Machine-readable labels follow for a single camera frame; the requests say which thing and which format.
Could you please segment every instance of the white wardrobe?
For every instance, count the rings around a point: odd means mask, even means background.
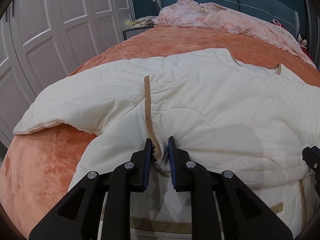
[[[36,96],[121,42],[132,0],[13,0],[0,21],[0,141]]]

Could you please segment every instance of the pink lace blanket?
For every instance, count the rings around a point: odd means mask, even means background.
[[[316,68],[295,38],[284,28],[216,3],[199,4],[193,0],[178,0],[175,4],[162,8],[159,16],[152,21],[156,25],[241,33],[287,50]]]

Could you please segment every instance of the metal screw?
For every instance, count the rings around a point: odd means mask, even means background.
[[[125,164],[124,164],[124,167],[125,167],[126,169],[132,169],[132,168],[134,167],[134,163],[132,163],[132,162],[125,163]]]
[[[223,176],[225,176],[228,179],[231,179],[233,177],[232,171],[224,171]]]
[[[189,162],[186,163],[186,166],[187,166],[188,168],[194,168],[194,167],[196,166],[196,163],[189,161]]]
[[[94,179],[97,175],[98,174],[95,171],[90,171],[87,176],[89,179]]]

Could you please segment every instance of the orange bedspread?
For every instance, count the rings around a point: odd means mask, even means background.
[[[237,60],[266,68],[281,62],[308,84],[320,86],[315,68],[266,42],[210,29],[163,26],[108,49],[71,75],[119,59],[166,57],[207,48],[227,48]],[[14,137],[0,170],[0,202],[26,238],[65,195],[78,161],[95,137],[66,124]]]

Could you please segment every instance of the tan strap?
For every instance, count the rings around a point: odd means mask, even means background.
[[[303,180],[299,180],[300,193],[301,193],[301,204],[302,204],[302,226],[301,230],[303,230],[307,225],[307,204],[306,204],[306,196],[304,193],[304,185]]]
[[[150,79],[149,76],[144,78],[144,93],[145,93],[145,118],[146,118],[146,127],[152,144],[154,145],[153,156],[156,160],[161,158],[161,147],[156,137],[155,131],[153,130],[153,124],[151,119],[151,92],[150,92]]]
[[[283,203],[279,203],[272,206],[271,211],[275,214],[283,210]],[[220,231],[223,231],[222,222],[219,221]],[[178,223],[178,222],[168,222],[168,221],[157,221],[148,220],[142,218],[131,217],[130,227],[140,230],[153,231],[153,232],[163,232],[163,233],[173,233],[173,234],[191,234],[192,224],[191,223]]]
[[[276,69],[278,69],[278,72],[277,72],[278,75],[281,74],[281,67],[282,67],[282,64],[281,64],[281,63],[278,63],[278,64],[277,64],[277,67],[276,67]]]
[[[239,64],[239,62],[236,60],[236,58],[233,56],[231,50],[230,50],[230,49],[227,49],[227,50],[229,51],[230,56],[231,56],[231,58],[233,59],[233,61],[234,61],[235,63],[237,63],[239,66],[241,66],[241,65]]]

